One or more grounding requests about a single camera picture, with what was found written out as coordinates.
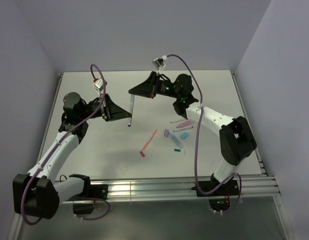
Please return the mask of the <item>grey blue-tip pen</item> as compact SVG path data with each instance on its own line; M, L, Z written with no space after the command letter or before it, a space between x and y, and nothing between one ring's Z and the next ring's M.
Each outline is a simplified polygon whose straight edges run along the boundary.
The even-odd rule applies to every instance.
M128 127L131 127L131 125L132 125L132 116L133 116L134 102L135 102L135 95L132 94L130 96L130 109L129 109L130 117L128 118L128 124L127 124Z

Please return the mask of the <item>orange pen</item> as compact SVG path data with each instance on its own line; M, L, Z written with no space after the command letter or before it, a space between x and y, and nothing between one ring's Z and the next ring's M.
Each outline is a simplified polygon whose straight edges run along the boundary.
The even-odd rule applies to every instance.
M152 141L153 137L156 135L158 129L156 129L150 136L150 138L148 139L148 141L144 144L143 148L142 148L142 151L144 151L147 146L149 145L149 143Z

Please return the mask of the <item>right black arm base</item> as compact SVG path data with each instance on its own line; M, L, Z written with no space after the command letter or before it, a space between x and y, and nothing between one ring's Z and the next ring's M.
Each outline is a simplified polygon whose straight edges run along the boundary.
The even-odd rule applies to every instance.
M203 192L211 192L217 187L217 182L212 180L199 181L198 183ZM197 197L233 197L238 196L240 193L240 187L235 179L222 184L218 189L208 195L202 194L196 186L193 186L191 190L196 192Z

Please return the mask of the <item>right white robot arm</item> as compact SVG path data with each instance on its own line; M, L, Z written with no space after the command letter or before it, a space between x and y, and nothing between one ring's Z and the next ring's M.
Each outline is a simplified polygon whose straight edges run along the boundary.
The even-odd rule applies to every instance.
M222 195L229 187L227 178L233 175L241 162L257 148L257 143L245 117L231 117L219 113L202 104L192 92L194 77L180 74L174 82L164 74L152 71L142 83L129 89L129 94L153 99L156 95L175 99L172 104L175 112L187 120L204 126L219 137L220 151L223 157L212 175L211 190Z

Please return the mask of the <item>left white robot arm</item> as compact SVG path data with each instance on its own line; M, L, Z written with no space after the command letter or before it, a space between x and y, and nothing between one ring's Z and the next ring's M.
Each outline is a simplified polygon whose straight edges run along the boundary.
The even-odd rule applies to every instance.
M131 113L116 105L106 93L86 102L76 92L63 98L61 125L47 152L26 174L17 174L12 181L14 211L28 225L41 219L51 219L59 205L71 199L86 200L91 196L89 176L71 174L63 182L55 179L60 169L84 139L89 119L103 118L106 122L131 118Z

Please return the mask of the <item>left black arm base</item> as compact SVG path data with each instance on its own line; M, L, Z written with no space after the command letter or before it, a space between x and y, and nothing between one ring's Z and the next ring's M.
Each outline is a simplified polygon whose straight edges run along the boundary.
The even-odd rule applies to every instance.
M75 195L70 198L71 201L87 201L90 198L106 200L108 196L108 184L93 184L87 193ZM93 212L95 201L91 203L74 203L72 210L77 215L89 215Z

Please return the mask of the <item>white thin pen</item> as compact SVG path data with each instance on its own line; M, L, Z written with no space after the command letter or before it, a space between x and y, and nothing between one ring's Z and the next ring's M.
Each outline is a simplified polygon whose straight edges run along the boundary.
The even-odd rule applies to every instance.
M171 124L176 124L176 123L181 123L181 122L186 122L188 121L187 118L181 118L181 119L178 119L178 120L173 120L173 121L170 121Z

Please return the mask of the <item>teal thin pen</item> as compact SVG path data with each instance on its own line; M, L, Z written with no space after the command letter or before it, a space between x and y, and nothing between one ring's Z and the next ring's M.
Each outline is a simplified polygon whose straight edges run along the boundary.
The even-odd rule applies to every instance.
M186 130L191 130L193 128L194 128L194 126L188 126L188 127L173 130L173 132L182 132L182 131L186 131Z

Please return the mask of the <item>purple marker cap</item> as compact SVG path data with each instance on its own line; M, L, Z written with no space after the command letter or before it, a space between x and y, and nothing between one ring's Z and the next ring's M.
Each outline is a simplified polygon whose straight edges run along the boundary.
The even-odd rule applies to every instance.
M164 136L167 138L170 135L170 131L168 129L164 130Z

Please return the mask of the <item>pink highlighter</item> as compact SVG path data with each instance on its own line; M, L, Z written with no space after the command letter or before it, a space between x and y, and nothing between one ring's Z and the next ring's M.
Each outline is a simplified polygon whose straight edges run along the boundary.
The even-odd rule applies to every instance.
M181 122L180 124L177 125L177 128L180 129L180 128L184 128L184 127L187 127L187 126L190 126L194 123L195 121L194 120L191 120L191 119L188 119L184 122Z

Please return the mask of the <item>light blue cap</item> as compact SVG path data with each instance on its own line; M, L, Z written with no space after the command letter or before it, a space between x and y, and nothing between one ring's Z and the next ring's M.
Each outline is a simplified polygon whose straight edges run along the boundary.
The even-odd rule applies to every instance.
M183 132L183 133L180 135L180 138L184 140L184 139L186 139L188 136L189 136L189 133L188 133L188 132Z

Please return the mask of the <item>light blue highlighter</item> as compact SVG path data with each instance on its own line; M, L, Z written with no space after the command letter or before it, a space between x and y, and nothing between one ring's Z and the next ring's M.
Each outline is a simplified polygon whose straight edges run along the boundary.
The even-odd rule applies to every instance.
M184 145L181 143L181 141L172 133L169 134L169 137L172 139L172 141L180 148L182 149Z

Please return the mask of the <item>aluminium rail frame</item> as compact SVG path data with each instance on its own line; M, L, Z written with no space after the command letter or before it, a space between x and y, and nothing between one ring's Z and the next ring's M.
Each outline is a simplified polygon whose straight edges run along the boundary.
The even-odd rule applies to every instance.
M73 220L69 214L70 201L65 202L51 220L43 220L35 226L26 225L16 214L8 234L10 240L21 239L78 239L79 230L85 239L101 239L102 227L110 222L112 233L121 233L129 239L143 239L147 233L160 233L161 239L176 238L176 229L160 222L157 217L171 213L176 221L185 224L185 231L194 230L191 239L246 239L246 240L293 240L295 235L283 205L281 192L274 176L270 176L258 151L247 158L239 169L242 176L241 204L229 213L218 216L203 213L199 198L191 189L194 185L192 152L186 146L182 154L180 170L155 169L152 163L142 167L124 166L115 157L109 170L119 173L105 174L105 162L90 152L89 168L84 174L92 178L94 186L108 185L108 201L113 213L99 221Z

